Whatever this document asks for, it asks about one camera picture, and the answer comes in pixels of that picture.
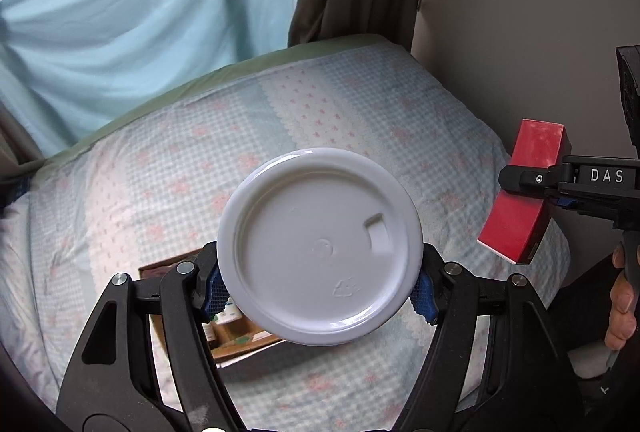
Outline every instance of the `open box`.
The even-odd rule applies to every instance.
[[[138,273],[140,278],[163,276],[171,269],[173,264],[183,260],[194,260],[199,252],[200,250],[197,249],[143,266],[138,269]],[[158,334],[162,349],[166,353],[162,317],[160,315],[151,315],[151,323]],[[206,325],[210,326],[215,336],[215,344],[211,348],[211,354],[218,367],[234,364],[283,341],[253,323],[244,315],[241,315],[238,320],[229,323],[218,324],[211,322]]]

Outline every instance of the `silver screw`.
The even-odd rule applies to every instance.
[[[447,262],[444,265],[444,272],[447,275],[459,275],[460,273],[462,273],[462,266],[460,266],[460,264],[458,264],[457,262]]]
[[[180,262],[180,264],[178,264],[178,267],[176,269],[178,273],[180,273],[181,275],[186,275],[188,273],[191,273],[193,271],[193,268],[195,268],[195,266],[193,265],[193,262],[185,261],[185,262]]]
[[[527,278],[524,275],[516,273],[511,277],[511,282],[513,282],[518,287],[525,287],[527,285]]]
[[[116,273],[114,276],[111,277],[111,283],[114,286],[121,286],[126,281],[127,281],[127,274],[126,273]]]

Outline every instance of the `mattress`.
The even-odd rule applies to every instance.
[[[529,267],[476,243],[508,162],[496,134],[401,47],[356,36],[286,49],[174,90],[56,156],[2,221],[0,339],[54,408],[95,302],[120,271],[215,240],[236,186],[261,163],[339,147],[392,173],[425,242],[475,275],[525,274],[547,306],[569,251],[554,222]],[[222,369],[247,428],[390,428],[434,328],[409,302],[385,325],[330,348],[282,344]],[[462,397],[479,385],[488,317],[479,317]],[[179,408],[154,337],[164,402]]]

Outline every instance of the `wall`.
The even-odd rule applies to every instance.
[[[502,138],[524,117],[563,123],[573,154],[635,157],[614,49],[640,44],[640,0],[424,0],[414,56]],[[610,222],[556,218],[568,280],[609,254]]]

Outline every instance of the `human hand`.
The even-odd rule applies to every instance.
[[[640,247],[634,257],[640,263]],[[613,266],[616,268],[625,267],[625,250],[621,244],[613,252]],[[636,331],[636,318],[630,311],[634,300],[634,290],[631,284],[626,281],[625,272],[618,275],[615,284],[611,289],[611,313],[609,314],[609,329],[604,342],[609,349],[619,351],[626,341]]]

